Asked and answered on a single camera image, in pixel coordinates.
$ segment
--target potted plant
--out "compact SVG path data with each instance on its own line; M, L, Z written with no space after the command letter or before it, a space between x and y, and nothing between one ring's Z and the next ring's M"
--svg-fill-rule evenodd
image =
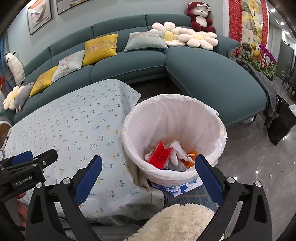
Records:
M244 42L238 58L244 59L254 69L264 74L269 80L273 80L277 74L277 62L273 55L264 45L259 45L258 51L252 53L252 47L249 43Z

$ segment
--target metal screw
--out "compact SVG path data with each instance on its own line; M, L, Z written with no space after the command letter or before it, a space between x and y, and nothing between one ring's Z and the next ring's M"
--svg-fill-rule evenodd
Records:
M261 182L259 182L259 181L256 181L256 182L255 182L255 185L256 185L257 187L261 187L261 186L262 186Z
M37 183L37 184L36 184L36 187L37 187L37 188L42 187L42 183Z
M235 182L235 179L233 177L228 177L227 178L227 182L234 183Z
M70 181L71 181L71 179L70 179L70 178L65 178L65 179L63 180L63 183L64 183L64 184L69 184L69 183L70 183Z

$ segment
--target yellow pillow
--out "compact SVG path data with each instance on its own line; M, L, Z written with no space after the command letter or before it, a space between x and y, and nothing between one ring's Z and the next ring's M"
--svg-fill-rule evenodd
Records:
M30 93L30 97L32 97L40 91L43 91L45 88L52 84L52 77L55 71L57 70L57 67L58 66L51 68L50 70L46 71L38 77Z
M107 35L85 42L85 55L82 66L116 55L118 34Z

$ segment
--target framed wall art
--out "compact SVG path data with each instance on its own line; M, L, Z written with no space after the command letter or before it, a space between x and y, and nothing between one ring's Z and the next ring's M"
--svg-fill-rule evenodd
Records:
M56 0L57 2L57 13L61 14L62 12L88 0Z
M229 0L229 37L249 43L254 50L267 45L268 13L266 0Z
M28 25L30 35L52 19L50 0L37 0L28 8Z

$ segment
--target floral tablecloth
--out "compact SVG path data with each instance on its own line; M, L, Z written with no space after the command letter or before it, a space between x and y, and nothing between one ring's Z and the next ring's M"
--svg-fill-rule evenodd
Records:
M51 148L58 161L44 170L46 185L72 177L95 156L103 170L80 210L86 219L112 223L118 217L150 218L163 208L161 191L137 175L124 153L121 127L140 94L119 80L104 80L78 89L37 109L12 127L5 156L30 150L37 156ZM29 202L33 189L27 192ZM57 204L60 216L64 216Z

